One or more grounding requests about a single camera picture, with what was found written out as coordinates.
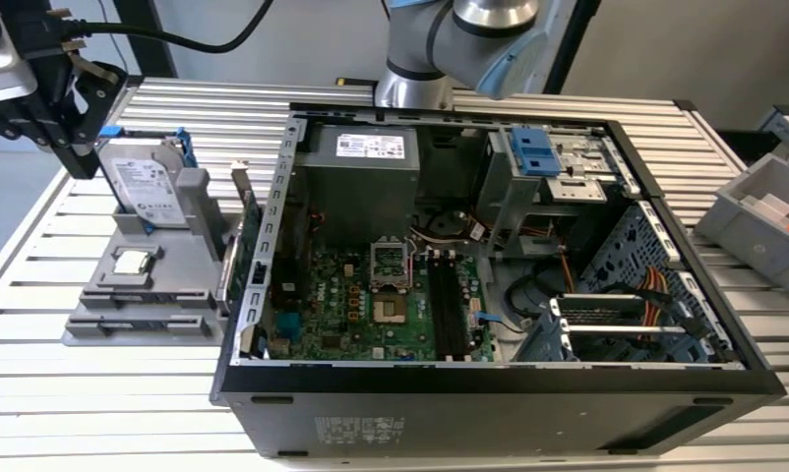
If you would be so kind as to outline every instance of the gray plastic tray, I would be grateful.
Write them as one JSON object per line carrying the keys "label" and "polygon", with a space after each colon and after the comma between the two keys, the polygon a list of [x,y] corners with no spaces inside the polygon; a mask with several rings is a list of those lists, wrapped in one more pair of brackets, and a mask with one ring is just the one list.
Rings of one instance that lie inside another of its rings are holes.
{"label": "gray plastic tray", "polygon": [[696,232],[789,289],[789,164],[766,156],[716,195]]}

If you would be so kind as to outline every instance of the ram slot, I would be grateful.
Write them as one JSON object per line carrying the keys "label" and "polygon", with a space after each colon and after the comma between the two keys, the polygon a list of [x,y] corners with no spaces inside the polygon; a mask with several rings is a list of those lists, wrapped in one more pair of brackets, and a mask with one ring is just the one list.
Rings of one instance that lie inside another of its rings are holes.
{"label": "ram slot", "polygon": [[437,360],[461,361],[467,354],[467,330],[457,294],[455,262],[447,257],[428,261],[432,304],[433,350]]}

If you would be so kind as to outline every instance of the metal rail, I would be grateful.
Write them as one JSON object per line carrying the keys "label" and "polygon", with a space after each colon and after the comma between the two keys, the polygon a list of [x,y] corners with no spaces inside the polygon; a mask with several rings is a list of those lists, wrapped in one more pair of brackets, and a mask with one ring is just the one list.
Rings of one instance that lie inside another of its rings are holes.
{"label": "metal rail", "polygon": [[[368,88],[299,88],[146,80],[118,123],[193,133],[221,207],[240,208],[229,163],[245,159],[260,198],[291,101],[369,104]],[[743,169],[696,112],[670,101],[515,96],[501,102],[459,91],[456,109],[618,120],[648,163],[682,223],[691,227],[714,191]],[[275,467],[252,449],[228,410],[206,401],[217,347],[60,345],[108,238],[114,199],[104,180],[58,174],[0,261],[0,470],[133,467]],[[719,248],[694,237],[767,360],[789,391],[789,293]],[[530,458],[311,461],[305,468],[580,469],[655,472],[789,472],[789,396],[659,458],[570,463]]]}

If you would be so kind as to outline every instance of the open computer tower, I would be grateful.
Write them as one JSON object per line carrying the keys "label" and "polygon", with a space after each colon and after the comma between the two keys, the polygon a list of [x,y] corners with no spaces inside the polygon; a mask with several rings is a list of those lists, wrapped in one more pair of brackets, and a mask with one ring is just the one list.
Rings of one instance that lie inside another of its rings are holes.
{"label": "open computer tower", "polygon": [[616,122],[291,110],[213,385],[259,454],[658,454],[784,394]]}

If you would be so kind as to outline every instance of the motherboard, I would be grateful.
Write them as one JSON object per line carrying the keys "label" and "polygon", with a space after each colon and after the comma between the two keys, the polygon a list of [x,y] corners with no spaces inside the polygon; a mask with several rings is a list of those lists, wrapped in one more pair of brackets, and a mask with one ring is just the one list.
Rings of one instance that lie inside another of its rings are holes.
{"label": "motherboard", "polygon": [[[489,327],[476,318],[484,300],[475,263],[460,256],[445,256],[443,262],[452,270],[452,287],[451,281],[436,281],[440,264],[432,255],[412,253],[404,243],[381,241],[369,251],[319,248],[301,308],[276,313],[271,357],[492,361]],[[437,310],[451,323],[441,322]],[[453,352],[449,337],[459,344]]]}

